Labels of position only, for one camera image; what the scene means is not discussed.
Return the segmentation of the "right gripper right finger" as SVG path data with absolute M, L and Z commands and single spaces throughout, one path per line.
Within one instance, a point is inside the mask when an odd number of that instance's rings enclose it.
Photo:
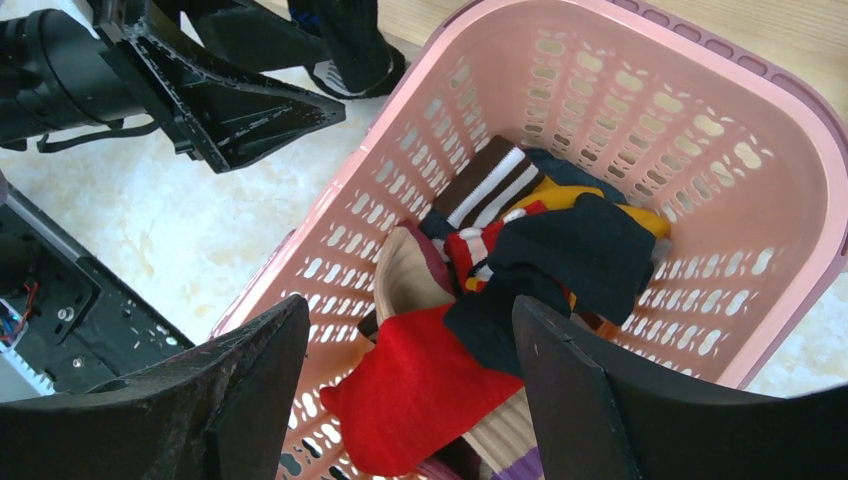
M 792 398 L 696 379 L 604 340 L 540 301 L 513 308 L 549 479 L 843 479 L 847 390 Z

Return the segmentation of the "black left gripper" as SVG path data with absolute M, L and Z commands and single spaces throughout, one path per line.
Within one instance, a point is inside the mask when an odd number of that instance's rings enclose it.
M 86 6 L 107 65 L 175 152 L 215 173 L 251 166 L 345 118 L 341 102 L 256 73 L 331 58 L 324 40 L 256 1 L 192 3 L 192 25 L 212 54 L 181 31 L 176 1 Z

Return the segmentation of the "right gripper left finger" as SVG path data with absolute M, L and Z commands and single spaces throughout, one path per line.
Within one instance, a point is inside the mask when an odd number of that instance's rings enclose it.
M 272 479 L 310 329 L 293 295 L 82 394 L 1 407 L 5 479 Z

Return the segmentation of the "black patterned sport sock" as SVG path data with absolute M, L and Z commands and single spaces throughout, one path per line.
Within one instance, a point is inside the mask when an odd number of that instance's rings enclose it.
M 305 67 L 324 93 L 342 100 L 389 95 L 407 69 L 378 28 L 377 0 L 290 1 L 291 20 L 326 42 L 329 58 Z

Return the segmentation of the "plain red sock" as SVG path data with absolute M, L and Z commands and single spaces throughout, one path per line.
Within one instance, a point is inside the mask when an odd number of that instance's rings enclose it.
M 383 477 L 412 472 L 522 386 L 482 367 L 444 325 L 448 305 L 386 319 L 376 345 L 338 385 L 320 391 L 353 465 Z

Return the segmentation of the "mustard yellow sock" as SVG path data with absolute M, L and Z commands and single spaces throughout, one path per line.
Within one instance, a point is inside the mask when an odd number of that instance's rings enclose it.
M 579 244 L 632 242 L 651 249 L 670 234 L 670 223 L 634 207 L 609 183 L 542 149 L 522 149 L 496 136 L 475 153 L 433 201 L 420 223 L 431 239 L 463 228 L 482 228 L 520 209 L 541 204 L 556 234 Z

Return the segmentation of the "beige maroon striped sock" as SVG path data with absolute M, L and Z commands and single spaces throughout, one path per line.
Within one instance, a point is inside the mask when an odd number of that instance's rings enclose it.
M 395 227 L 376 267 L 375 343 L 380 325 L 390 317 L 441 305 L 450 307 L 455 300 L 451 279 L 441 255 L 418 228 L 407 222 Z M 523 386 L 457 439 L 466 441 L 497 479 L 544 476 Z

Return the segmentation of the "pink plastic laundry basket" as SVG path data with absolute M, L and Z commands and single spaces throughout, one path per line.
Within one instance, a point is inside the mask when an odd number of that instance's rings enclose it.
M 420 218 L 491 137 L 542 147 L 671 224 L 671 251 L 614 343 L 729 387 L 748 385 L 847 262 L 847 132 L 811 88 L 709 68 L 691 86 L 572 33 L 529 24 L 423 49 L 302 226 L 215 327 L 284 298 L 311 328 L 280 479 L 357 476 L 318 394 L 367 348 L 388 231 Z

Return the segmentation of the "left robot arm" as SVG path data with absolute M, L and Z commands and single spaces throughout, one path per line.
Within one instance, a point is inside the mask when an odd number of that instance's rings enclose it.
M 255 1 L 85 1 L 1 24 L 1 145 L 55 153 L 164 132 L 216 173 L 340 123 L 344 105 L 271 77 L 324 41 Z

